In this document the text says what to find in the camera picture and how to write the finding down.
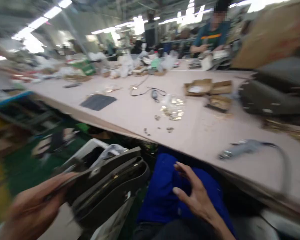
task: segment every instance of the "black leather piece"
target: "black leather piece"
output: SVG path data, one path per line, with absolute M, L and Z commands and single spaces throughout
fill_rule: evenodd
M 300 58 L 288 57 L 256 69 L 254 79 L 283 93 L 300 97 Z
M 107 176 L 113 169 L 117 168 L 124 162 L 140 156 L 140 147 L 133 148 L 129 151 L 126 151 L 118 156 L 115 156 L 109 160 L 104 160 L 102 162 L 102 171 L 99 174 L 96 174 L 92 178 L 90 178 L 90 174 L 92 171 L 100 170 L 100 166 L 97 166 L 93 169 L 88 169 L 85 172 L 81 173 L 81 176 L 76 180 L 76 183 L 69 188 L 66 194 L 67 202 L 72 205 L 73 202 L 77 199 L 78 196 L 82 195 L 89 188 L 94 186 L 97 182 L 99 182 L 102 178 Z
M 249 99 L 253 108 L 266 116 L 300 114 L 300 97 L 289 96 L 259 81 L 243 83 L 239 95 L 241 100 Z
M 122 182 L 114 189 L 109 189 L 108 193 L 104 197 L 101 196 L 101 200 L 97 201 L 95 205 L 89 206 L 88 209 L 82 209 L 79 205 L 77 208 L 72 208 L 75 219 L 82 228 L 98 228 L 128 200 L 128 197 L 134 197 L 137 194 L 138 189 L 146 183 L 150 176 L 148 165 L 144 161 L 140 164 L 143 165 L 140 175 Z
M 74 182 L 66 201 L 83 229 L 97 229 L 144 186 L 150 169 L 140 150 L 137 147 L 103 160 L 65 183 Z

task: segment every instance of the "person's hand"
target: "person's hand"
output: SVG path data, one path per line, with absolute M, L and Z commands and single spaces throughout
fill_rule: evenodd
M 192 187 L 190 196 L 177 187 L 173 188 L 174 194 L 177 195 L 177 197 L 189 207 L 193 214 L 212 223 L 218 216 L 218 213 L 215 210 L 201 180 L 193 172 L 191 167 L 187 165 L 176 162 L 174 167 L 182 177 L 185 177 L 189 180 Z
M 200 47 L 198 47 L 198 52 L 204 52 L 208 49 L 208 44 L 202 44 Z
M 45 201 L 45 197 L 77 173 L 59 174 L 17 195 L 8 210 L 1 240 L 36 240 L 52 224 L 64 203 L 66 187 Z

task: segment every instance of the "small metal part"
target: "small metal part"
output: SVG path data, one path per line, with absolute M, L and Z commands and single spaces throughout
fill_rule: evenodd
M 223 151 L 218 155 L 218 158 L 221 160 L 230 159 L 233 157 L 237 157 L 243 153 L 256 152 L 257 149 L 262 146 L 262 143 L 257 140 L 247 139 L 239 141 L 238 143 L 233 143 L 232 145 L 234 145 L 234 147 Z
M 171 133 L 174 130 L 174 128 L 166 128 L 166 129 L 167 129 L 168 133 Z

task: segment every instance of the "workbench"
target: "workbench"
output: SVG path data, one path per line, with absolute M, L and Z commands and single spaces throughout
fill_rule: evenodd
M 273 133 L 261 129 L 261 120 L 245 113 L 234 100 L 228 114 L 222 114 L 205 107 L 205 97 L 184 96 L 184 83 L 196 79 L 212 78 L 213 82 L 232 80 L 234 90 L 244 81 L 239 77 L 249 78 L 251 72 L 203 72 L 186 71 L 183 61 L 179 69 L 168 71 L 165 76 L 146 75 L 128 76 L 125 79 L 109 79 L 94 76 L 88 82 L 74 88 L 63 88 L 69 82 L 65 80 L 45 80 L 39 84 L 24 84 L 36 93 L 48 105 L 71 115 L 73 118 L 112 132 L 155 142 L 186 155 L 209 163 L 218 169 L 238 176 L 272 192 L 281 190 L 283 163 L 279 153 L 268 147 L 261 148 L 254 154 L 244 154 L 233 160 L 222 161 L 218 154 L 230 147 L 231 143 L 242 139 L 256 139 L 280 146 L 291 160 L 291 188 L 289 200 L 300 203 L 300 143 L 284 133 Z M 186 100 L 184 115 L 179 121 L 171 121 L 162 115 L 161 104 L 151 98 L 151 93 L 142 96 L 130 96 L 132 85 L 147 80 L 134 90 L 134 94 L 145 92 L 147 87 L 162 89 Z M 104 86 L 116 84 L 120 90 L 108 93 L 117 101 L 100 111 L 80 106 L 87 95 Z M 166 128 L 174 130 L 168 133 Z

